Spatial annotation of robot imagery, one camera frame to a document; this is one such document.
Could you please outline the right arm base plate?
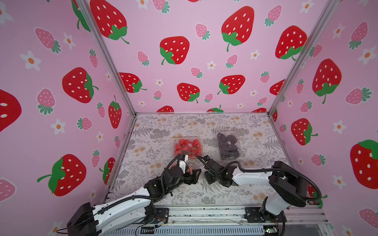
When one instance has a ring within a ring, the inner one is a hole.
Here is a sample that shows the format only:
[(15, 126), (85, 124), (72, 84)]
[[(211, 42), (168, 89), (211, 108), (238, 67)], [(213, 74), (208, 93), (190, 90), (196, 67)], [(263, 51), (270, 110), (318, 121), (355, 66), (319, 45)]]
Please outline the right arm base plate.
[(269, 213), (265, 207), (268, 197), (263, 201), (262, 207), (246, 207), (244, 218), (248, 223), (286, 223), (286, 217), (282, 211), (279, 215)]

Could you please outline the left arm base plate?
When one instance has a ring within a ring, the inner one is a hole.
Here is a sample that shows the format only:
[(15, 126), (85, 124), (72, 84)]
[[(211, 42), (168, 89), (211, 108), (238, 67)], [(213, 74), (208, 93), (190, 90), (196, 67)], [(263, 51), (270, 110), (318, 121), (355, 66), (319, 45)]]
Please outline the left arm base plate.
[(167, 223), (168, 218), (169, 208), (150, 208), (146, 210), (145, 216), (138, 222), (138, 224), (158, 224), (160, 222)]

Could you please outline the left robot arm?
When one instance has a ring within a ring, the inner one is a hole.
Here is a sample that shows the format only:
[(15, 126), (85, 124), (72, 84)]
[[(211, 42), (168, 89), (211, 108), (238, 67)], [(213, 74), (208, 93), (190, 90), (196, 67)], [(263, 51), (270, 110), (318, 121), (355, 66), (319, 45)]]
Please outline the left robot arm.
[(191, 170), (186, 164), (187, 161), (187, 155), (177, 155), (160, 176), (118, 200), (96, 206), (83, 204), (66, 228), (57, 232), (68, 236), (105, 236), (131, 224), (154, 219), (157, 214), (154, 206), (156, 202), (182, 184), (197, 184), (201, 169)]

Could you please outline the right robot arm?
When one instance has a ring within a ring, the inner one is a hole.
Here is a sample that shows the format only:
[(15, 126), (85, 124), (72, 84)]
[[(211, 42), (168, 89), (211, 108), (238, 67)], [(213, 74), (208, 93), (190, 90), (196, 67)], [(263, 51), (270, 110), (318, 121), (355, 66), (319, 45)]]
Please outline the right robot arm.
[(245, 169), (240, 162), (232, 161), (220, 165), (209, 156), (197, 156), (205, 167), (205, 178), (209, 184), (218, 182), (224, 187), (257, 184), (270, 186), (275, 193), (266, 197), (258, 210), (261, 219), (273, 219), (290, 206), (305, 207), (307, 202), (320, 202), (319, 187), (308, 177), (287, 164), (276, 161), (272, 167)]

